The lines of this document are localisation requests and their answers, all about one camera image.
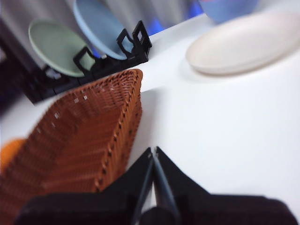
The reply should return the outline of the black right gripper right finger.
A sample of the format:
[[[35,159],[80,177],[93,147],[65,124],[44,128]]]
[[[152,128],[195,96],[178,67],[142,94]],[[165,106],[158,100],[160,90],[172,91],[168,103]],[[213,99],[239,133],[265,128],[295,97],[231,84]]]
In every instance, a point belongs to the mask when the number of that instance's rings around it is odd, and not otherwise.
[[[280,200],[259,195],[212,194],[189,178],[159,147],[153,157],[166,200],[182,225],[296,225]]]

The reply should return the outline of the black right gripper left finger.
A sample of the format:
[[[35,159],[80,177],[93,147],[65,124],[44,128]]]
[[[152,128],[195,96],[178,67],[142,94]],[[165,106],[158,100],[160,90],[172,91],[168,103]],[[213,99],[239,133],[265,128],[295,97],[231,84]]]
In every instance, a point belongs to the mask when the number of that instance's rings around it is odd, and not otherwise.
[[[31,198],[16,225],[133,225],[151,187],[150,148],[98,193],[53,193]]]

